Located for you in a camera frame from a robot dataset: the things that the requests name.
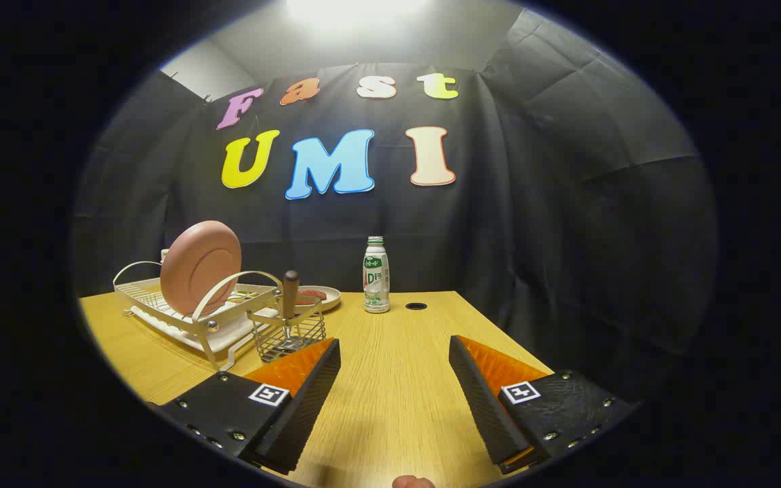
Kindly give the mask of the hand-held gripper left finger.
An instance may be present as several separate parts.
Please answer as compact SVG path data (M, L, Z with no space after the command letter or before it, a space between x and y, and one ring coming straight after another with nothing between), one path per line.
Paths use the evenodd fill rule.
M298 460L341 367L328 338L245 375L220 371L168 402L148 406L217 451L288 474Z

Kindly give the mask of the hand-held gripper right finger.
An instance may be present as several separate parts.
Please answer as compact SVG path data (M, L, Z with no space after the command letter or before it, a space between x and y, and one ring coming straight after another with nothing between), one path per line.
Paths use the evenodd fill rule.
M450 338L449 364L487 454L503 474L550 466L639 406L577 371L546 373L462 335Z

